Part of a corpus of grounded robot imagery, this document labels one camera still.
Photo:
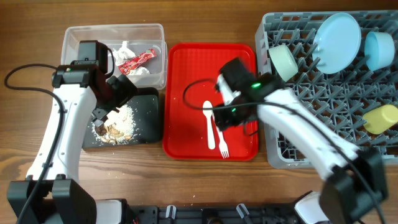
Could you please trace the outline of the rice and food scraps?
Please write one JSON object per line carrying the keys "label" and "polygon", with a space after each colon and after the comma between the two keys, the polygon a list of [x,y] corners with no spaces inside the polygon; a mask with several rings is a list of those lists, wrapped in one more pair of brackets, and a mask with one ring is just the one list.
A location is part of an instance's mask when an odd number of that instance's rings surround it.
{"label": "rice and food scraps", "polygon": [[125,145],[137,136],[133,109],[124,105],[118,110],[110,112],[102,126],[91,125],[91,132],[100,144]]}

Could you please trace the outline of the red snack wrapper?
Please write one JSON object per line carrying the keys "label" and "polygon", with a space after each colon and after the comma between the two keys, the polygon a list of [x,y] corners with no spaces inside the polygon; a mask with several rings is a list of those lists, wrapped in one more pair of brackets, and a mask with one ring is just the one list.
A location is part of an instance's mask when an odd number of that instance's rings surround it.
{"label": "red snack wrapper", "polygon": [[138,56],[135,56],[122,65],[119,65],[119,71],[123,75],[149,75],[150,71],[143,65],[157,56],[154,49],[148,49]]}

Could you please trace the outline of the white tissue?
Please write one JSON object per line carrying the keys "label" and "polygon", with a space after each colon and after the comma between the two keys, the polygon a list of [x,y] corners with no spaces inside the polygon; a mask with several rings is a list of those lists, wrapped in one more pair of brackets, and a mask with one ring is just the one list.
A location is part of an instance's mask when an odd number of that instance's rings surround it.
{"label": "white tissue", "polygon": [[128,43],[128,41],[123,41],[119,50],[113,49],[112,53],[115,59],[115,65],[123,75],[149,75],[150,71],[146,67],[139,66],[132,69],[124,66],[126,62],[136,56],[136,54],[127,47]]}

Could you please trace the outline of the green bowl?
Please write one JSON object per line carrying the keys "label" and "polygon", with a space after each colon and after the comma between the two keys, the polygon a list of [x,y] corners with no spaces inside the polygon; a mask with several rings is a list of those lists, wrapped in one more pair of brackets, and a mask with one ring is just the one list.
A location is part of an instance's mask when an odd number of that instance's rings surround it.
{"label": "green bowl", "polygon": [[286,45],[278,45],[269,49],[269,55],[281,79],[287,82],[299,69],[290,49]]}

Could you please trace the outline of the light blue plate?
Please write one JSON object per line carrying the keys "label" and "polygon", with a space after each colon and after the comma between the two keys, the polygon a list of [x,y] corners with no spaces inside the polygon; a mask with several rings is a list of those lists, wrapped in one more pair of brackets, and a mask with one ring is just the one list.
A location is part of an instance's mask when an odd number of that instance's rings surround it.
{"label": "light blue plate", "polygon": [[324,74],[345,69],[357,56],[361,45],[361,29],[353,16],[339,12],[330,16],[318,29],[312,53],[319,59],[317,69]]}

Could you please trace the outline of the yellow plastic cup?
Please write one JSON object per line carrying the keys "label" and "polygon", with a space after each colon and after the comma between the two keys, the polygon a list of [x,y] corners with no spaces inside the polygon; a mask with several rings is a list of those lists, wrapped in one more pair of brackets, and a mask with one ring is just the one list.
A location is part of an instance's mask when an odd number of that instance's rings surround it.
{"label": "yellow plastic cup", "polygon": [[381,134],[397,123],[397,107],[383,105],[363,115],[364,128],[372,134]]}

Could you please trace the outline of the light blue bowl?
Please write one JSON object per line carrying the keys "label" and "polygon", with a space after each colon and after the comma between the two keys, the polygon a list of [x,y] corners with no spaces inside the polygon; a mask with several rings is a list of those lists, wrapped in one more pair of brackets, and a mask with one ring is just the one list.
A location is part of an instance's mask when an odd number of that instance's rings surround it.
{"label": "light blue bowl", "polygon": [[364,44],[364,54],[369,58],[366,65],[370,71],[389,66],[395,56],[395,45],[392,36],[384,32],[369,32]]}

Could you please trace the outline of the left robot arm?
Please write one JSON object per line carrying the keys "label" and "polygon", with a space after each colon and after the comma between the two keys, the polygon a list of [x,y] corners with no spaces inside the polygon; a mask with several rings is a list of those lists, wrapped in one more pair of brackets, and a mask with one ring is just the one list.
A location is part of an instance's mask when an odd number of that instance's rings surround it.
{"label": "left robot arm", "polygon": [[127,103],[138,90],[95,63],[60,65],[52,77],[52,110],[41,147],[23,181],[7,199],[18,223],[135,223],[125,199],[95,200],[79,185],[78,167],[89,120]]}

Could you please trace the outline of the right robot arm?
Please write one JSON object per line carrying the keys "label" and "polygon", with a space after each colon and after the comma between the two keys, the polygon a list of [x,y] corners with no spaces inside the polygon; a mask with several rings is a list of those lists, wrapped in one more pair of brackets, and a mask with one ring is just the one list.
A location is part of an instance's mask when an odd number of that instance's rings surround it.
{"label": "right robot arm", "polygon": [[258,119],[287,138],[324,181],[320,192],[311,192],[295,204],[305,223],[354,223],[372,209],[385,223],[381,203],[388,189],[378,152],[362,151],[334,133],[281,80],[256,78],[238,58],[220,68],[216,89],[223,98],[223,104],[214,108],[220,130]]}

